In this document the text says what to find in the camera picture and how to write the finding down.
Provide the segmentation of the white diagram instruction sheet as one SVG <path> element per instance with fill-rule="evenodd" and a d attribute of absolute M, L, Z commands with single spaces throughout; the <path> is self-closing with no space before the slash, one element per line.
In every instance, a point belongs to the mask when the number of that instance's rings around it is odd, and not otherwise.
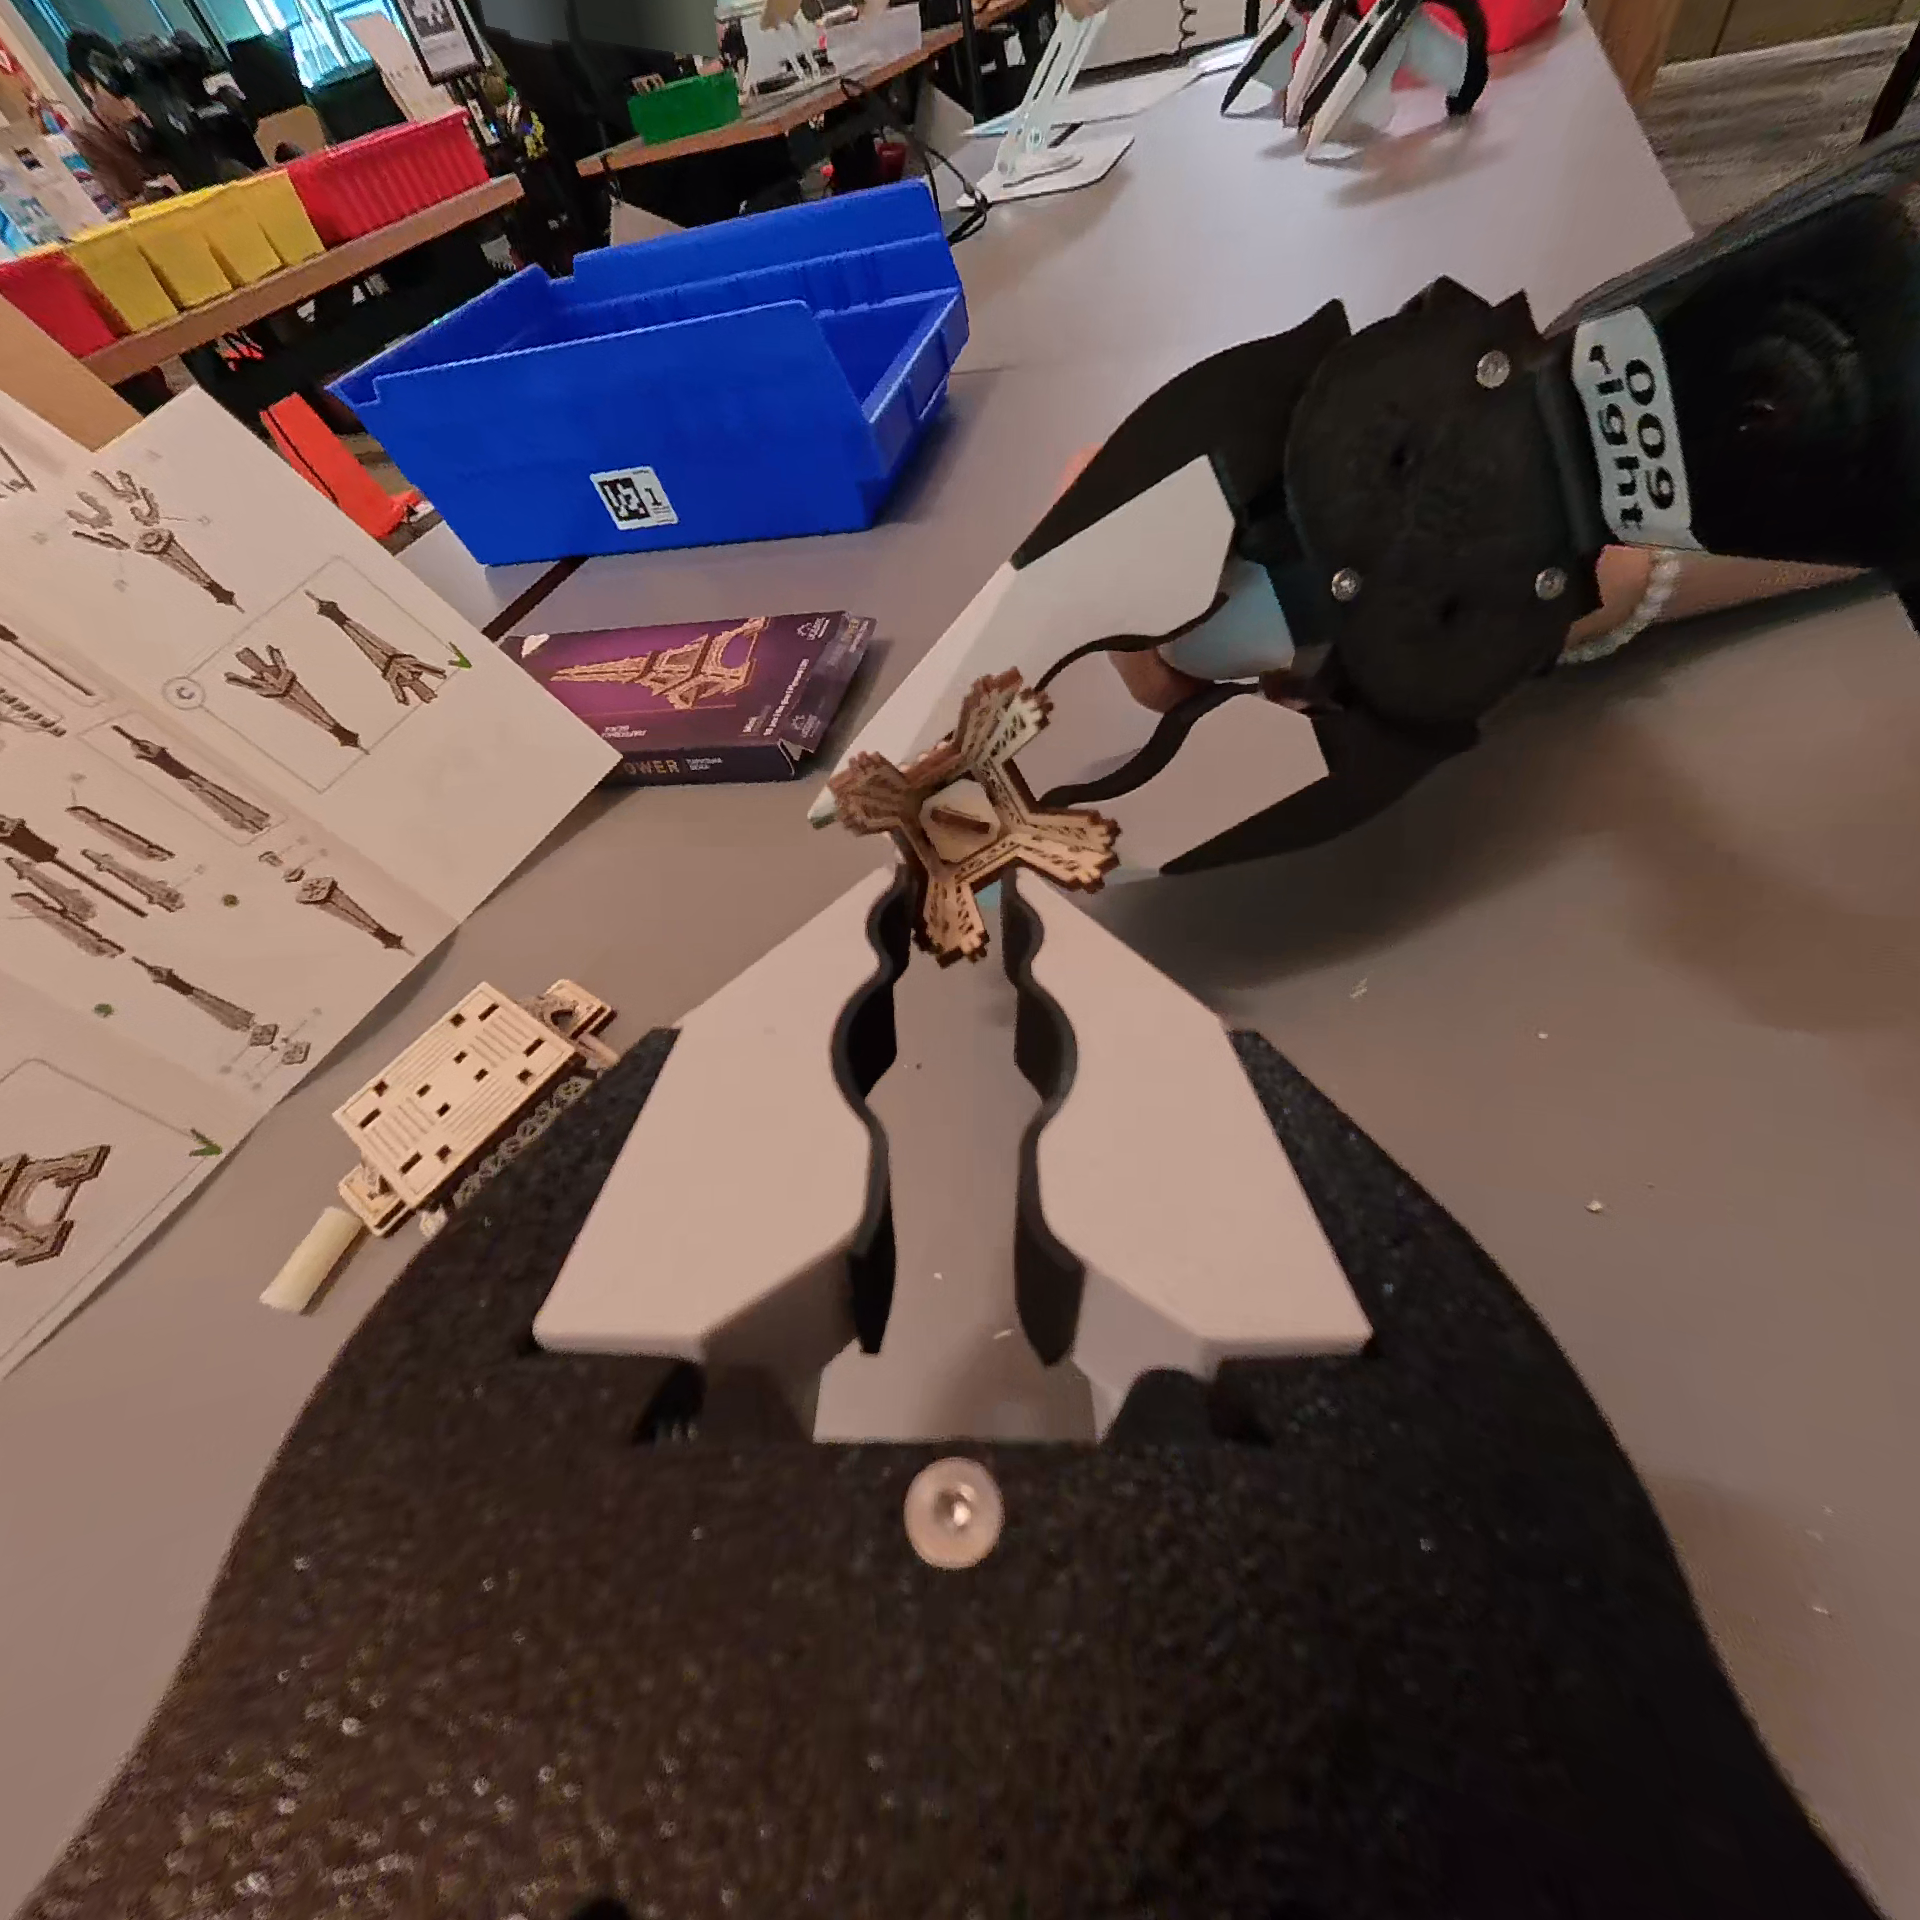
<path fill-rule="evenodd" d="M 5 397 L 2 1368 L 615 755 L 218 403 Z"/>

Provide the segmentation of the wooden tower base piece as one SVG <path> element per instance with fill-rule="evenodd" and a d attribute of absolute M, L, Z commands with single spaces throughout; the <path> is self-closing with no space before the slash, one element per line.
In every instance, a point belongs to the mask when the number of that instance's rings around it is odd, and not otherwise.
<path fill-rule="evenodd" d="M 338 1195 L 373 1236 L 449 1221 L 618 1064 L 615 1006 L 572 979 L 479 986 L 335 1110 L 355 1151 Z"/>

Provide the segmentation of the wooden tower model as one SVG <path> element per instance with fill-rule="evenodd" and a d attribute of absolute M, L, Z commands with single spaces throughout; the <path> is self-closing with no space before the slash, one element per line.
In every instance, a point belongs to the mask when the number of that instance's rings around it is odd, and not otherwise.
<path fill-rule="evenodd" d="M 828 782 L 839 826 L 897 844 L 913 876 L 913 938 L 941 966 L 986 956 L 978 896 L 1007 874 L 1092 894 L 1117 866 L 1113 819 L 1040 802 L 1018 768 L 1049 716 L 1049 694 L 1003 669 L 968 688 L 954 727 L 919 756 L 856 752 Z"/>

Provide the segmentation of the person's right forearm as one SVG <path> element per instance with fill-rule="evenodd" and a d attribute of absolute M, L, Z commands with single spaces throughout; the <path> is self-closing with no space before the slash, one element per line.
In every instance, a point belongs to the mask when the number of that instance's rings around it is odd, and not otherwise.
<path fill-rule="evenodd" d="M 1601 602 L 1571 631 L 1569 659 L 1601 659 L 1664 622 L 1853 586 L 1853 566 L 1728 560 L 1695 549 L 1612 543 L 1595 566 Z"/>

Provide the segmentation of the white tablet stand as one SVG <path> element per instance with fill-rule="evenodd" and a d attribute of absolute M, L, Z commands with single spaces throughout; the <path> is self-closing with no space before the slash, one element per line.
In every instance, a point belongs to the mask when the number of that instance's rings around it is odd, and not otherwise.
<path fill-rule="evenodd" d="M 1095 186 L 1135 147 L 1131 131 L 1088 139 L 1065 136 L 1068 126 L 1085 120 L 1085 114 L 1069 106 L 1069 93 L 1106 6 L 1106 2 L 1056 6 L 1055 35 L 1036 63 L 1034 80 L 1000 136 L 993 170 L 977 182 L 988 205 L 1039 202 Z"/>

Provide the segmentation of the unused hand-held gripper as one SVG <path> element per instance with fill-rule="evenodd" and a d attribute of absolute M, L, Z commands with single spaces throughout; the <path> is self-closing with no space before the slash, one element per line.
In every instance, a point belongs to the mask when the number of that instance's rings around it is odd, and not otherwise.
<path fill-rule="evenodd" d="M 1477 111 L 1496 56 L 1559 22 L 1563 2 L 1284 2 L 1248 45 L 1220 95 L 1236 117 L 1260 88 L 1303 154 L 1324 160 L 1392 131 L 1397 98 L 1436 88 L 1450 124 Z"/>

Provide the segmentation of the grey desk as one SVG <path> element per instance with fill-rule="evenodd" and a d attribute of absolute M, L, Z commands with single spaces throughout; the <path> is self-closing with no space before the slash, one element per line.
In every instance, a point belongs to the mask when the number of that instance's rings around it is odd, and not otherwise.
<path fill-rule="evenodd" d="M 1451 271 L 1553 316 L 1688 234 L 1583 16 L 1466 128 L 1303 163 L 1194 82 L 1103 188 L 962 244 L 944 434 L 868 534 L 583 566 L 568 626 L 845 605 L 944 634 L 1073 456 L 1194 358 Z M 5 1911 L 185 1650 L 257 1482 L 415 1235 L 257 1299 L 347 1155 L 332 1109 L 474 981 L 669 1024 L 839 896 L 807 784 L 587 807 L 115 1284 L 5 1381 Z M 1867 595 L 1529 683 L 1307 855 L 1092 902 L 1269 1036 L 1522 1284 L 1657 1496 L 1802 1795 L 1916 1844 L 1916 635 Z"/>

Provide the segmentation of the orange plastic object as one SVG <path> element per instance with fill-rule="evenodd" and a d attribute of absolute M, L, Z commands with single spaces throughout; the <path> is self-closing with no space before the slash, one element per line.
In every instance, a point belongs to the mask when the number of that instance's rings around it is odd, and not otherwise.
<path fill-rule="evenodd" d="M 261 423 L 289 464 L 373 540 L 393 536 L 426 504 L 417 490 L 393 494 L 381 487 L 299 396 L 289 396 L 265 410 Z"/>

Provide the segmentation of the green plastic bin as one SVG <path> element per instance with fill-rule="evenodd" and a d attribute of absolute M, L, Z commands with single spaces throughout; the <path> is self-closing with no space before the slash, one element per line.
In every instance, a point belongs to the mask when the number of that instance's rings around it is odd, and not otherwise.
<path fill-rule="evenodd" d="M 732 128 L 741 119 L 736 74 L 720 63 L 674 80 L 635 78 L 626 95 L 626 114 L 633 136 L 647 149 Z"/>

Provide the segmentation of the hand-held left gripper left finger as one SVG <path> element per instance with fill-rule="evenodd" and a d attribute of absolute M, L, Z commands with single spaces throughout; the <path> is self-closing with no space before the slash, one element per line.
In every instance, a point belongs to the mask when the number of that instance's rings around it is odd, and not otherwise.
<path fill-rule="evenodd" d="M 698 1006 L 535 1314 L 546 1354 L 812 1388 L 897 1294 L 889 1143 L 911 887 L 879 869 Z"/>

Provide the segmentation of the purple puzzle box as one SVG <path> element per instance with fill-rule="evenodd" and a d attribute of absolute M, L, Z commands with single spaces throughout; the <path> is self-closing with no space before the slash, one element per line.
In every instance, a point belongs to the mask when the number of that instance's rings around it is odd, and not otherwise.
<path fill-rule="evenodd" d="M 615 752 L 625 784 L 800 776 L 867 661 L 874 616 L 845 610 L 549 631 L 500 648 Z"/>

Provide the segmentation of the cream wax stick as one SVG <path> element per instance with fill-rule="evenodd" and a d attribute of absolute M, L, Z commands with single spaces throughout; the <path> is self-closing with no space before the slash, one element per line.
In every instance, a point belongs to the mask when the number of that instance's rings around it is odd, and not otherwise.
<path fill-rule="evenodd" d="M 304 1314 L 367 1231 L 367 1222 L 356 1214 L 328 1206 L 281 1261 L 268 1286 L 261 1288 L 259 1302 L 273 1312 Z"/>

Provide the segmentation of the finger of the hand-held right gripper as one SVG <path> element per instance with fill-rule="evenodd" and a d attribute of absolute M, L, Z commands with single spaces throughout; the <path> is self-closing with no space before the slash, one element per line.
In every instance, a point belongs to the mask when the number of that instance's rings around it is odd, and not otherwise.
<path fill-rule="evenodd" d="M 1161 716 L 1113 682 L 1060 682 L 1042 731 L 1042 796 L 1113 775 L 1141 755 Z M 1236 822 L 1317 782 L 1328 764 L 1309 716 L 1236 692 L 1204 714 L 1175 758 L 1131 792 L 1088 804 L 1121 826 L 1123 874 L 1154 874 Z"/>
<path fill-rule="evenodd" d="M 1209 614 L 1234 517 L 1209 460 L 1159 480 L 1026 565 L 1001 562 L 893 694 L 852 735 L 856 752 L 905 764 L 940 740 L 969 686 L 1018 667 L 1029 686 L 1092 640 L 1165 637 Z M 1060 682 L 1121 683 L 1104 655 L 1073 662 Z M 1020 756 L 1042 796 L 1042 734 Z"/>

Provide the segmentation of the yellow plastic bin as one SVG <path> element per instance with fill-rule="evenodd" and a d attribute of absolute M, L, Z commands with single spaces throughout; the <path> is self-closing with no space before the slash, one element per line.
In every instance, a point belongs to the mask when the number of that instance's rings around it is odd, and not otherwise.
<path fill-rule="evenodd" d="M 209 188 L 194 197 L 184 224 L 209 243 L 232 288 L 261 283 L 328 251 L 292 174 L 281 166 Z"/>
<path fill-rule="evenodd" d="M 96 224 L 64 243 L 66 261 L 87 282 L 122 334 L 162 327 L 185 312 L 143 246 L 151 224 L 132 218 Z"/>

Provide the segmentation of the red ribbed bin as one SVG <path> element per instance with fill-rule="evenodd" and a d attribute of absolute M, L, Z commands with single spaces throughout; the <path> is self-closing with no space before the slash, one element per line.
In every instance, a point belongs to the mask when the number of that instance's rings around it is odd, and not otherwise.
<path fill-rule="evenodd" d="M 381 128 L 289 160 L 283 172 L 325 250 L 396 226 L 492 180 L 465 111 Z"/>
<path fill-rule="evenodd" d="M 7 255 L 2 300 L 77 358 L 89 358 L 122 339 L 105 302 L 60 246 Z"/>

